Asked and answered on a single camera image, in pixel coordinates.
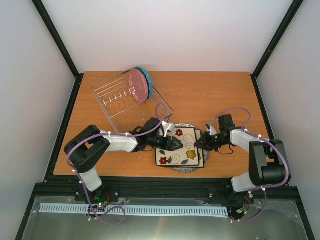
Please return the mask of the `blue polka dot plate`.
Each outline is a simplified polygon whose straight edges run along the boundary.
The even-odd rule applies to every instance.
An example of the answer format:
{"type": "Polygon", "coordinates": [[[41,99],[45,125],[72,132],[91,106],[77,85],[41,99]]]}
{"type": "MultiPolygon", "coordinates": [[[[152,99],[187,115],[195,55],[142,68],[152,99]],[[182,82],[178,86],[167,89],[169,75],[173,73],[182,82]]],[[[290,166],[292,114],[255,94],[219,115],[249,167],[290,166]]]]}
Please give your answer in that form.
{"type": "Polygon", "coordinates": [[[137,69],[138,71],[140,71],[144,75],[144,77],[147,81],[147,85],[148,85],[147,99],[150,99],[152,97],[153,91],[154,91],[152,78],[151,78],[149,72],[145,68],[136,66],[135,69],[137,69]]]}

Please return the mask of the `chrome wire dish rack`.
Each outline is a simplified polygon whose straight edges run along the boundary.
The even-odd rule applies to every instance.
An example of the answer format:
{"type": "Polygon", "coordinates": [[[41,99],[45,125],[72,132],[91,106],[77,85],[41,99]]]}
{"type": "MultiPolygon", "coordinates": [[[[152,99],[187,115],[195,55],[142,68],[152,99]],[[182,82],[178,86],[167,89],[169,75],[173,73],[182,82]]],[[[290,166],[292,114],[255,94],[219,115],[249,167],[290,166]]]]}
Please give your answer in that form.
{"type": "Polygon", "coordinates": [[[150,118],[170,120],[174,111],[153,84],[150,99],[138,103],[129,86],[131,68],[95,84],[91,90],[112,128],[117,133],[130,132],[142,127],[150,118]]]}

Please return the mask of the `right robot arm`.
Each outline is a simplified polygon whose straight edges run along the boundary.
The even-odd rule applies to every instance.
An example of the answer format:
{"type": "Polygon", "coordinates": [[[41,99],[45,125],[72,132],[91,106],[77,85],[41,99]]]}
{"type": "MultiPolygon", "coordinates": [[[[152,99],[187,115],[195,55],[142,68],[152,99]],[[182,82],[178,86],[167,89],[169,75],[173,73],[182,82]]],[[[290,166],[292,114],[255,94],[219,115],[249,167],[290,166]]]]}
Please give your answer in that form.
{"type": "Polygon", "coordinates": [[[291,172],[281,140],[269,140],[240,127],[225,127],[217,133],[210,126],[194,144],[202,150],[215,152],[225,145],[240,147],[249,157],[248,172],[231,179],[234,192],[277,188],[290,181],[291,172]]]}

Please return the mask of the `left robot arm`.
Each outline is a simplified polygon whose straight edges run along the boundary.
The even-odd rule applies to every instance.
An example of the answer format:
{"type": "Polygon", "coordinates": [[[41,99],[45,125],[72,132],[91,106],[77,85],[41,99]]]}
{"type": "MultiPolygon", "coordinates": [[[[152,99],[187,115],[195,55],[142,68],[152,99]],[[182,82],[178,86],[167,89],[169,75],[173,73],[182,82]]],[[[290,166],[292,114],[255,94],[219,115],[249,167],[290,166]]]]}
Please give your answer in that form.
{"type": "Polygon", "coordinates": [[[92,201],[103,198],[104,188],[96,164],[106,152],[136,153],[147,146],[163,151],[180,150],[184,145],[174,136],[174,124],[150,118],[144,126],[138,126],[128,133],[105,132],[96,125],[90,125],[64,147],[67,163],[79,176],[79,182],[87,188],[86,195],[92,201]]]}

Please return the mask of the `pink polka dot plate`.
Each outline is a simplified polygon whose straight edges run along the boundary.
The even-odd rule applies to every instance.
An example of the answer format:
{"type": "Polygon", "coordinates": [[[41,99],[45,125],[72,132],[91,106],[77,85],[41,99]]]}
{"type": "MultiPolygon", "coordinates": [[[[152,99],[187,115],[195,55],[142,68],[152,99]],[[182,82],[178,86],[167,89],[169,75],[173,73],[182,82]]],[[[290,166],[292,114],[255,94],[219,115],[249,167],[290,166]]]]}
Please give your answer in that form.
{"type": "Polygon", "coordinates": [[[134,99],[142,104],[148,99],[149,87],[147,80],[143,73],[138,69],[131,69],[129,71],[129,89],[134,97],[134,99]]]}

